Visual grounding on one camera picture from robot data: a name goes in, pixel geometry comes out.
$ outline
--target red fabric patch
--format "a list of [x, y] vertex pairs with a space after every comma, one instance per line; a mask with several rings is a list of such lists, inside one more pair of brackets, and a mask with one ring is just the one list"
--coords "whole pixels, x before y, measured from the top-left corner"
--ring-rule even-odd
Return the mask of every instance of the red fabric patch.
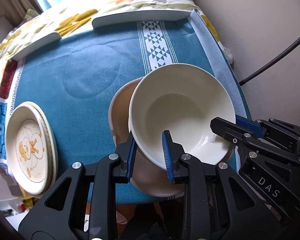
[[8, 59], [6, 67], [3, 72], [3, 78], [0, 85], [0, 97], [7, 99], [9, 96], [14, 73], [16, 72], [18, 62]]

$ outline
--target curtain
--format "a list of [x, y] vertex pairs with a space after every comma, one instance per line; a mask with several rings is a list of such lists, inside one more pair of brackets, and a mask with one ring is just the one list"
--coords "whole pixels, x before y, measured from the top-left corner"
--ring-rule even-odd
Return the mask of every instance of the curtain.
[[0, 16], [5, 16], [14, 27], [22, 22], [28, 9], [42, 13], [37, 0], [0, 0]]

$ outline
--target cartoon duck illustration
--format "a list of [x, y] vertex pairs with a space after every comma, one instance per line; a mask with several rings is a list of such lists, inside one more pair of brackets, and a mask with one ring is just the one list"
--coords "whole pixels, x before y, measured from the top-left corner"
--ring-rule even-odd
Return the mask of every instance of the cartoon duck illustration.
[[43, 143], [41, 140], [40, 133], [32, 133], [32, 130], [24, 127], [26, 131], [26, 137], [19, 143], [19, 153], [20, 161], [24, 160], [25, 162], [30, 161], [30, 168], [27, 167], [26, 171], [28, 177], [31, 178], [31, 171], [33, 171], [38, 164], [38, 160], [41, 160], [43, 157]]

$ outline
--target blue floral fabric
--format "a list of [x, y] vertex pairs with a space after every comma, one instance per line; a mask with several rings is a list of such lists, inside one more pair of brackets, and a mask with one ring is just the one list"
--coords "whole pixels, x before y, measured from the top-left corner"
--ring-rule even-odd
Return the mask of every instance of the blue floral fabric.
[[5, 138], [4, 138], [6, 112], [7, 112], [7, 104], [0, 102], [0, 158], [5, 160], [7, 159]]

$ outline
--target triangular cutout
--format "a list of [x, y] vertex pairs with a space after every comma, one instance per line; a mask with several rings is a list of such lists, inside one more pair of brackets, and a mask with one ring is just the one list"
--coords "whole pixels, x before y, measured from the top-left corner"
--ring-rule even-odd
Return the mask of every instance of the triangular cutout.
[[234, 178], [229, 178], [230, 187], [238, 210], [244, 210], [254, 206], [254, 201]]
[[63, 183], [59, 185], [53, 195], [46, 200], [45, 206], [59, 211], [63, 210], [70, 184], [71, 178], [65, 179]]
[[265, 164], [271, 169], [273, 170], [276, 174], [278, 174], [281, 178], [283, 178], [286, 182], [290, 182], [290, 171], [282, 168], [280, 166], [277, 166], [273, 163], [270, 162], [265, 162]]

